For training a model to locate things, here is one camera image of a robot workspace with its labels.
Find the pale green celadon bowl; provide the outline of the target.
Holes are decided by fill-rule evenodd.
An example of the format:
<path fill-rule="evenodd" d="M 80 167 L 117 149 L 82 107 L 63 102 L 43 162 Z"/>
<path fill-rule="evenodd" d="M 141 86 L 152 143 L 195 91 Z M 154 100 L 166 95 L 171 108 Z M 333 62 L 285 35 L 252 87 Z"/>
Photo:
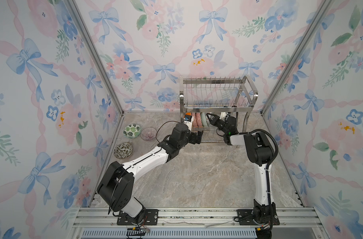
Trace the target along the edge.
<path fill-rule="evenodd" d="M 205 113 L 200 113 L 200 118 L 201 118 L 201 124 L 203 127 L 208 127 L 208 123 L 206 120 L 206 116 Z"/>

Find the pink purple bowl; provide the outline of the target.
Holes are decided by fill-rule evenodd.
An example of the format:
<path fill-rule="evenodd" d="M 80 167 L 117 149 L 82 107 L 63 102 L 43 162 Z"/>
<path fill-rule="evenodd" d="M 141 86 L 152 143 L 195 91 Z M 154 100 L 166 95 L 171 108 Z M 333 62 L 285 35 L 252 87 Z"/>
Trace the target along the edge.
<path fill-rule="evenodd" d="M 197 122 L 196 122 L 196 116 L 195 113 L 191 113 L 192 116 L 192 126 L 193 127 L 197 127 Z"/>

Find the stainless steel dish rack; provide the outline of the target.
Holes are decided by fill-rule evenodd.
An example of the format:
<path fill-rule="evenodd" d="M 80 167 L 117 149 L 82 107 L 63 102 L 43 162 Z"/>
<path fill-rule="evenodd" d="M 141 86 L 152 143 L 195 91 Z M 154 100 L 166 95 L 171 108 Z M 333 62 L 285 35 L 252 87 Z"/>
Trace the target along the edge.
<path fill-rule="evenodd" d="M 231 112 L 231 117 L 237 119 L 237 130 L 245 132 L 250 113 L 258 99 L 258 90 L 246 76 L 181 77 L 179 98 L 182 118 L 186 113 L 212 113 L 220 116 L 221 112 Z M 202 143 L 223 142 L 223 132 L 213 125 L 192 127 L 192 131 L 203 131 Z"/>

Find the purple glass bowl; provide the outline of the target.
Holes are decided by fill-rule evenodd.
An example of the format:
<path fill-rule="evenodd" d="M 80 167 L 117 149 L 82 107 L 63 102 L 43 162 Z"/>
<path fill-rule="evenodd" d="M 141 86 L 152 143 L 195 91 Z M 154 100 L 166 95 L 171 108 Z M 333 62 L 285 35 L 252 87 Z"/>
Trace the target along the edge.
<path fill-rule="evenodd" d="M 156 138 L 157 130 L 153 127 L 144 128 L 141 131 L 140 137 L 144 141 L 153 141 Z"/>

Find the dark speckled bowl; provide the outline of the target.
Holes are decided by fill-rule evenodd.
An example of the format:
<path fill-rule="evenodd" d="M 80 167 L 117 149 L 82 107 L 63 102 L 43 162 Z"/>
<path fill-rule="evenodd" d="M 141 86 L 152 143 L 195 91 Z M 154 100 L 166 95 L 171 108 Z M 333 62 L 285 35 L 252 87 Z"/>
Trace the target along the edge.
<path fill-rule="evenodd" d="M 114 148 L 113 155 L 117 159 L 125 159 L 133 153 L 133 145 L 129 142 L 123 142 Z"/>

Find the green geometric pattern bowl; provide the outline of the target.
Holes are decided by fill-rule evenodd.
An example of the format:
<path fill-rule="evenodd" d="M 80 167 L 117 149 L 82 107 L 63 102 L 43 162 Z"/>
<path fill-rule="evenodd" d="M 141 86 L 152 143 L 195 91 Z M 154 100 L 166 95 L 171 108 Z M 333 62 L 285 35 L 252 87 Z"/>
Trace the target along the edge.
<path fill-rule="evenodd" d="M 211 126 L 211 113 L 205 114 L 207 125 Z"/>

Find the dark patterned bowl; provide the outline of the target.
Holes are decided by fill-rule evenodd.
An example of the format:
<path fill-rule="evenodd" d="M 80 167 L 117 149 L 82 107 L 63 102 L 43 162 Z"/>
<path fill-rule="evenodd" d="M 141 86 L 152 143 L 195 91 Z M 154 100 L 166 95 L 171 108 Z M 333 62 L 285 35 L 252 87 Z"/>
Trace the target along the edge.
<path fill-rule="evenodd" d="M 196 125 L 198 127 L 203 127 L 202 121 L 201 121 L 201 114 L 200 113 L 196 113 L 195 114 L 195 121 L 196 121 Z"/>

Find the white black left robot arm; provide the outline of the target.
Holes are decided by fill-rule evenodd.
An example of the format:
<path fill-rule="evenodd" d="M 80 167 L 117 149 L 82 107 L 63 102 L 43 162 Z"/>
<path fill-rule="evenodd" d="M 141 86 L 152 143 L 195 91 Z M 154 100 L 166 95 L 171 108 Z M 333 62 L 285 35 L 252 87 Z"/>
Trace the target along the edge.
<path fill-rule="evenodd" d="M 132 196 L 136 180 L 175 158 L 188 144 L 200 144 L 203 132 L 192 132 L 187 124 L 178 123 L 172 133 L 157 146 L 141 157 L 121 164 L 111 163 L 104 173 L 97 193 L 107 203 L 108 212 L 119 212 L 137 218 L 143 215 L 145 207 Z"/>

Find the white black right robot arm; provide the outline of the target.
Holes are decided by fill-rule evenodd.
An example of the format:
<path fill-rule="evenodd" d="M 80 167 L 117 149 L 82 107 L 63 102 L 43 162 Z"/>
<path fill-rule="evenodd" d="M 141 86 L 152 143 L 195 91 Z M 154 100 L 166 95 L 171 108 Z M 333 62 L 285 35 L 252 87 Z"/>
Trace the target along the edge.
<path fill-rule="evenodd" d="M 211 113 L 206 116 L 211 125 L 223 132 L 222 137 L 227 145 L 245 147 L 247 158 L 254 166 L 256 185 L 252 218 L 257 225 L 272 228 L 276 204 L 271 190 L 271 165 L 278 155 L 277 142 L 263 129 L 239 133 L 235 117 L 224 121 Z"/>

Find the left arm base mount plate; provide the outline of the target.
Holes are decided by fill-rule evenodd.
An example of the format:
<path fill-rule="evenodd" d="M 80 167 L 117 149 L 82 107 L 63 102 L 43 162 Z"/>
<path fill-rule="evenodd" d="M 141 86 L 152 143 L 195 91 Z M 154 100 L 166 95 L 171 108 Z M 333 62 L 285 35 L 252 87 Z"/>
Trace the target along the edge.
<path fill-rule="evenodd" d="M 156 226 L 158 224 L 159 210 L 145 209 L 136 217 L 130 217 L 128 214 L 119 212 L 117 225 L 119 226 Z"/>

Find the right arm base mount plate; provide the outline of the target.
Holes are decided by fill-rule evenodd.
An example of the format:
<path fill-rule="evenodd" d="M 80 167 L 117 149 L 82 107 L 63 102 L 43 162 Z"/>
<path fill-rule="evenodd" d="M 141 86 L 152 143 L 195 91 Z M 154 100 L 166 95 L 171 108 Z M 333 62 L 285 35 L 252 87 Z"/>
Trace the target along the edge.
<path fill-rule="evenodd" d="M 270 223 L 270 215 L 268 213 L 262 213 L 253 209 L 238 209 L 236 210 L 236 216 L 234 221 L 241 226 L 267 226 Z"/>

